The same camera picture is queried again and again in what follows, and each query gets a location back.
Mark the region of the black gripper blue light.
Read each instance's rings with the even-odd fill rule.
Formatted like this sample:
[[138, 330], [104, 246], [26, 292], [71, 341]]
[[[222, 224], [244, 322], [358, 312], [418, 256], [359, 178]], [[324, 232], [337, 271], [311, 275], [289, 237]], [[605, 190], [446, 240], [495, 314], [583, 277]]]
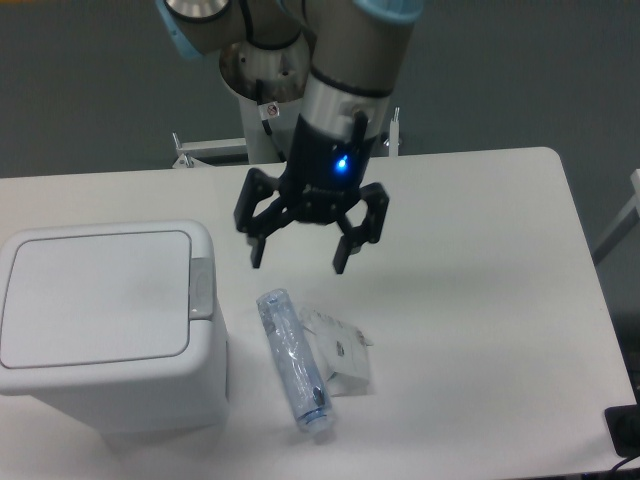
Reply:
[[[251, 168], [234, 209], [238, 232], [251, 246], [253, 268], [261, 265], [267, 238], [291, 222], [328, 225], [342, 232], [333, 268], [343, 274], [347, 261], [365, 243], [381, 237], [389, 196], [381, 183], [363, 185], [373, 138], [366, 138], [369, 118], [353, 117], [345, 139], [334, 139], [300, 117], [294, 131], [284, 173], [276, 178]], [[357, 203], [366, 204], [362, 222], [353, 226], [347, 217]]]

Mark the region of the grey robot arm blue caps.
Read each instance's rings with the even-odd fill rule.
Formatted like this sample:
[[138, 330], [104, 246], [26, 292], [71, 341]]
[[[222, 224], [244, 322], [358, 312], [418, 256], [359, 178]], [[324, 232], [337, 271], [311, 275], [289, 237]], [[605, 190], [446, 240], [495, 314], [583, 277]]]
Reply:
[[217, 53], [250, 170], [234, 221], [259, 266], [293, 222], [341, 230], [333, 266], [381, 237], [389, 204], [364, 176], [420, 1], [160, 1], [176, 49]]

